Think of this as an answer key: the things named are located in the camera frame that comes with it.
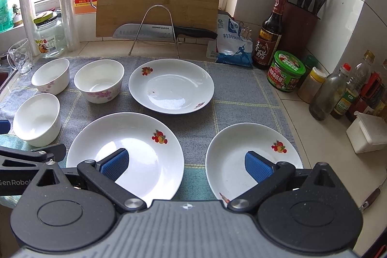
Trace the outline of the red label sauce bottle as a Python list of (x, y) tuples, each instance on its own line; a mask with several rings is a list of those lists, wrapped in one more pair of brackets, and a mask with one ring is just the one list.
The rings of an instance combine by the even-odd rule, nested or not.
[(350, 106), (346, 117), (350, 122), (356, 119), (355, 112), (376, 115), (377, 107), (386, 92), (386, 59), (372, 72), (367, 84), (361, 89), (356, 101)]

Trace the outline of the white plastic container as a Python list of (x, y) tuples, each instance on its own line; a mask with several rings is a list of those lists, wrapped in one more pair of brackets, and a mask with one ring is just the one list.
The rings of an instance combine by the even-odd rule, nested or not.
[(356, 111), (356, 119), (346, 134), (356, 154), (379, 151), (386, 147), (386, 122), (377, 116)]

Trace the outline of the white plate fruit print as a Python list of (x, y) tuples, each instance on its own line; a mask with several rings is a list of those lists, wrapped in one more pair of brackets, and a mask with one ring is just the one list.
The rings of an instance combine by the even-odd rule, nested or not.
[(163, 114), (183, 115), (206, 106), (215, 84), (202, 67), (181, 59), (157, 59), (136, 68), (129, 92), (145, 108)]
[(205, 159), (208, 183), (224, 204), (256, 185), (245, 169), (249, 151), (272, 163), (286, 161), (302, 168), (297, 150), (279, 132), (262, 124), (244, 122), (220, 131), (211, 141)]

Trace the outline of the blue white salt bag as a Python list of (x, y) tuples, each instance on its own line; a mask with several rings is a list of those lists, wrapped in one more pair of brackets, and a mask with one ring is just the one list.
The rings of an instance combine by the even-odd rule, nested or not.
[(227, 12), (218, 11), (217, 38), (209, 40), (206, 57), (219, 64), (253, 67), (253, 42), (249, 34), (245, 36), (244, 25), (236, 22)]

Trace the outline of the glass jar with label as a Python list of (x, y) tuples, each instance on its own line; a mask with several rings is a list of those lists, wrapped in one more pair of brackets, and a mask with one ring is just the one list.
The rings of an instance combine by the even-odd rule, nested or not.
[(34, 41), (42, 58), (59, 56), (66, 49), (66, 37), (61, 19), (56, 12), (47, 10), (34, 19)]

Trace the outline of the short plastic wrap roll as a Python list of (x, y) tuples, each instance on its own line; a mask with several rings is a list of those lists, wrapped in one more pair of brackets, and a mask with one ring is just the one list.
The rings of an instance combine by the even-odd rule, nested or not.
[(41, 53), (37, 48), (34, 39), (35, 23), (33, 22), (33, 19), (35, 18), (35, 5), (32, 0), (19, 0), (19, 3), (24, 29), (26, 32), (26, 36), (30, 42), (33, 55), (39, 56)]

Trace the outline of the yellow lid spice jar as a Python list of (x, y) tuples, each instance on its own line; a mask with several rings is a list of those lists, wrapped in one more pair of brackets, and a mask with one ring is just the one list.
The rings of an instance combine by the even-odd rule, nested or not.
[(298, 89), (298, 97), (303, 102), (310, 103), (326, 80), (326, 77), (327, 75), (324, 72), (319, 70), (317, 67), (313, 67), (301, 87)]

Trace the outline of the green lid sauce jar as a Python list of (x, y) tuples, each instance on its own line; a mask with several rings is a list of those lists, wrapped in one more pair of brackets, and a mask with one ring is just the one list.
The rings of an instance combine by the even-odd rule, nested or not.
[(278, 50), (267, 73), (268, 82), (282, 92), (292, 92), (306, 73), (304, 64), (294, 55)]

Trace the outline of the white bowl pink flowers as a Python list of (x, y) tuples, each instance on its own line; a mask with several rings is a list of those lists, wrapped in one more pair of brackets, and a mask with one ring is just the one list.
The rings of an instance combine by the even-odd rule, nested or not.
[(83, 66), (74, 76), (74, 85), (91, 103), (107, 103), (117, 97), (125, 74), (124, 66), (113, 59), (99, 59)]
[(66, 58), (47, 62), (33, 74), (31, 84), (41, 93), (61, 93), (69, 84), (69, 64)]

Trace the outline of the clear bottle red cap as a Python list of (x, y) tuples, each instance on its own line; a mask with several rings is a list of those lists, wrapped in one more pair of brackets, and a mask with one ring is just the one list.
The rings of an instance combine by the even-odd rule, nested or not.
[(351, 66), (343, 64), (326, 78), (309, 104), (309, 112), (316, 120), (325, 120), (346, 91)]

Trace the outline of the clear glass mug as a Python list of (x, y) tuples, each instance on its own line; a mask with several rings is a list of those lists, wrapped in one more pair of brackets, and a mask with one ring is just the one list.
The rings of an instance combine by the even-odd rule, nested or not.
[(8, 49), (7, 61), (11, 68), (21, 75), (32, 70), (33, 56), (28, 39), (22, 39)]

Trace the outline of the green cap small jar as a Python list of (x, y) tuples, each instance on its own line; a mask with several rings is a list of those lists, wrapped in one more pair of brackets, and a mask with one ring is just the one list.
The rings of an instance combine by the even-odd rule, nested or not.
[(302, 83), (305, 81), (306, 77), (310, 74), (313, 67), (318, 65), (318, 60), (311, 54), (307, 55), (305, 60), (303, 61), (305, 67), (305, 73), (301, 76), (297, 86), (300, 88)]

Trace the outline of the dark red knife block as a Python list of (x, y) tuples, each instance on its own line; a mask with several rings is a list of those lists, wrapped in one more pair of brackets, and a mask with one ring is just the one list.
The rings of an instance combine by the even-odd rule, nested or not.
[(282, 17), (278, 49), (301, 58), (318, 22), (318, 13), (327, 0), (287, 1)]

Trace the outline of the plain white front bowl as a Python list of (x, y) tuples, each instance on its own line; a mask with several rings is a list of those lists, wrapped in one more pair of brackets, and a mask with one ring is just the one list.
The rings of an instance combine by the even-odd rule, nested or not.
[(60, 129), (60, 102), (55, 95), (48, 93), (26, 100), (13, 120), (15, 135), (33, 147), (51, 144)]

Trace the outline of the grey checked dish mat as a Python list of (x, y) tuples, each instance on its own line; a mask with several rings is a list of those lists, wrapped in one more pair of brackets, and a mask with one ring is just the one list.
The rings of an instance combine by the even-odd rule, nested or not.
[(70, 147), (78, 133), (93, 120), (119, 112), (143, 113), (169, 127), (180, 142), (184, 154), (184, 175), (176, 200), (211, 200), (216, 198), (205, 173), (205, 156), (212, 139), (221, 130), (238, 123), (265, 125), (284, 136), (292, 145), (296, 142), (280, 109), (277, 96), (258, 69), (199, 61), (215, 84), (209, 104), (185, 115), (167, 115), (144, 108), (129, 92), (129, 77), (139, 66), (149, 62), (145, 57), (118, 57), (125, 68), (120, 94), (104, 104), (88, 102), (70, 82), (57, 97), (60, 101), (62, 129), (57, 143)]

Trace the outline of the santoku kitchen knife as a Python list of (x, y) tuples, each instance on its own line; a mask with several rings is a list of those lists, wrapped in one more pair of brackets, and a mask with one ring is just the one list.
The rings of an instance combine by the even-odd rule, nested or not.
[(201, 28), (188, 28), (180, 26), (165, 26), (143, 23), (125, 23), (119, 26), (112, 37), (116, 39), (135, 40), (136, 35), (139, 41), (172, 41), (173, 35), (179, 37), (191, 37), (195, 39), (213, 39), (217, 38), (217, 33)]

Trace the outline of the tall plastic wrap roll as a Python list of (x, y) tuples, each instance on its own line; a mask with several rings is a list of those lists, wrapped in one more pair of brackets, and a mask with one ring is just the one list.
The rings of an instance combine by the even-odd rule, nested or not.
[(70, 52), (73, 52), (78, 50), (80, 47), (79, 34), (75, 23), (73, 0), (59, 1), (67, 49)]

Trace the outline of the plate with food stain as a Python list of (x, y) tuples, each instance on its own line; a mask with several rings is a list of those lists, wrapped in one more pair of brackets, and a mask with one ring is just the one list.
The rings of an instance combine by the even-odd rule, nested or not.
[(83, 160), (97, 162), (124, 148), (129, 166), (117, 185), (150, 206), (153, 200), (170, 200), (184, 173), (184, 155), (174, 133), (157, 119), (132, 112), (113, 113), (94, 120), (74, 139), (67, 167)]

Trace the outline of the dark vinegar bottle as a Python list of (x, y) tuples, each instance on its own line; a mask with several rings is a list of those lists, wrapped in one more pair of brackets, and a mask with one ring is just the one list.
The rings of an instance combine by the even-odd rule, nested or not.
[(260, 29), (252, 52), (253, 65), (259, 69), (267, 69), (272, 63), (282, 36), (282, 17), (286, 2), (287, 0), (275, 0), (270, 17)]

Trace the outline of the green dish soap bottle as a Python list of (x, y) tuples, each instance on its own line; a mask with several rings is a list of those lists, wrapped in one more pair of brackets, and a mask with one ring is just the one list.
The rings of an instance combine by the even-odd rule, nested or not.
[(8, 0), (0, 0), (0, 32), (13, 28), (13, 10)]

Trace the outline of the white plate back fruit print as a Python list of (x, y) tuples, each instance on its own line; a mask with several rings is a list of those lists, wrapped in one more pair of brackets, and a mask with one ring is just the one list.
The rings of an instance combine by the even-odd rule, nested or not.
[(136, 68), (129, 92), (145, 108), (163, 114), (183, 115), (206, 106), (215, 84), (202, 67), (181, 59), (157, 59)]

